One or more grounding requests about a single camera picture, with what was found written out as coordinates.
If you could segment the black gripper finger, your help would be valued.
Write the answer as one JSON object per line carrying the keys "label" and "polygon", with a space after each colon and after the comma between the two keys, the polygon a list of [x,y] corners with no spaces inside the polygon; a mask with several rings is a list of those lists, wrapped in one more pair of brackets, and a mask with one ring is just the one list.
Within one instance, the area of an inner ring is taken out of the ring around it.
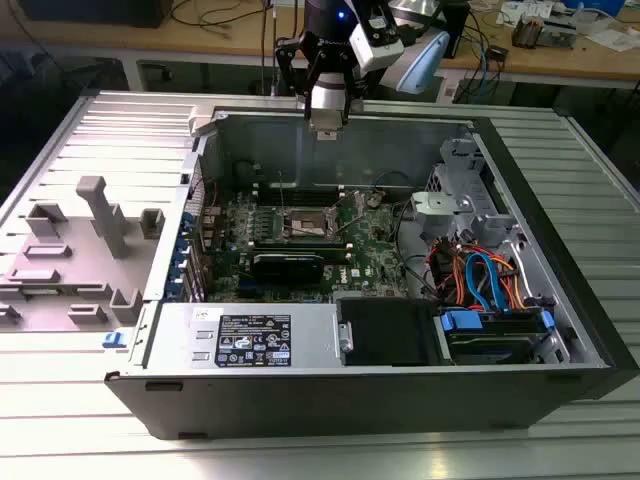
{"label": "black gripper finger", "polygon": [[[298,38],[276,41],[275,57],[281,76],[290,93],[303,98],[304,118],[311,118],[312,90],[321,74],[321,47],[319,37],[313,33],[305,32]],[[293,59],[300,51],[308,61],[306,73],[299,75],[293,66]]]}
{"label": "black gripper finger", "polygon": [[341,59],[339,65],[344,82],[344,106],[341,120],[342,124],[346,125],[349,122],[349,115],[354,102],[362,99],[368,88],[368,83],[366,74],[361,72],[358,62]]}

